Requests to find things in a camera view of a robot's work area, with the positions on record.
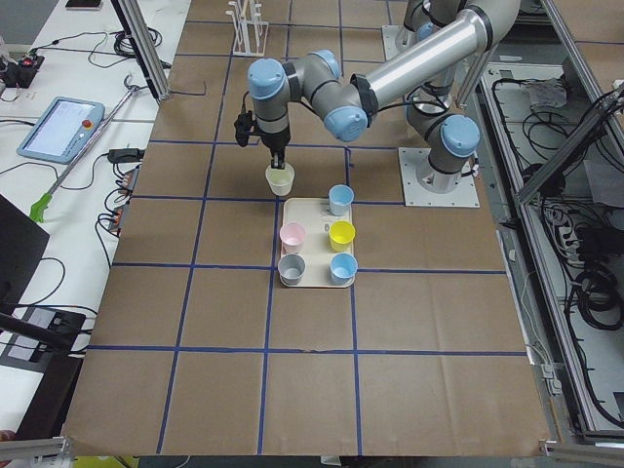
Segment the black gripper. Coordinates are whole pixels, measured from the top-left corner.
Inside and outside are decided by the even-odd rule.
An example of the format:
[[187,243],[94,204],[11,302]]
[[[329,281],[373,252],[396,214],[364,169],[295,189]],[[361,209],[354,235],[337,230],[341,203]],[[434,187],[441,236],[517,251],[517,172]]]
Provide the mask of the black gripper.
[[285,156],[286,148],[291,141],[291,130],[289,127],[284,128],[277,133],[268,133],[262,131],[262,143],[269,149],[271,157],[271,169],[283,170],[286,166]]

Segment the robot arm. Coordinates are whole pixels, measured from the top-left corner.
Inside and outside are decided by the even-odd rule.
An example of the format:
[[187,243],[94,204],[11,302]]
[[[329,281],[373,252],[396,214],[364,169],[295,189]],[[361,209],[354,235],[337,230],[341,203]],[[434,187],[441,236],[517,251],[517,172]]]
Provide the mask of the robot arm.
[[396,39],[396,45],[400,51],[407,49],[418,41],[418,29],[430,21],[429,13],[431,2],[429,0],[409,0],[401,32]]
[[248,69],[247,95],[234,123],[235,138],[245,147],[259,137],[271,153],[271,168],[286,166],[291,140],[288,106],[305,101],[334,138],[351,142],[396,99],[451,71],[475,53],[487,53],[509,32],[520,10],[518,1],[411,1],[404,17],[408,44],[393,58],[346,83],[333,53],[320,50],[279,62],[255,60]]

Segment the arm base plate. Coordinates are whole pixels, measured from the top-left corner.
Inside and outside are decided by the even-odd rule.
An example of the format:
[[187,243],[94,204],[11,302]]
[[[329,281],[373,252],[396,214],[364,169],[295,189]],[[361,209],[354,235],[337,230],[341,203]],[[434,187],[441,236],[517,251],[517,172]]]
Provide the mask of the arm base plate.
[[425,22],[415,31],[406,29],[403,25],[383,25],[381,28],[385,60],[388,61],[411,45],[426,39],[438,27],[432,22]]
[[411,208],[478,209],[479,197],[470,164],[453,175],[437,172],[429,148],[399,147],[404,201]]

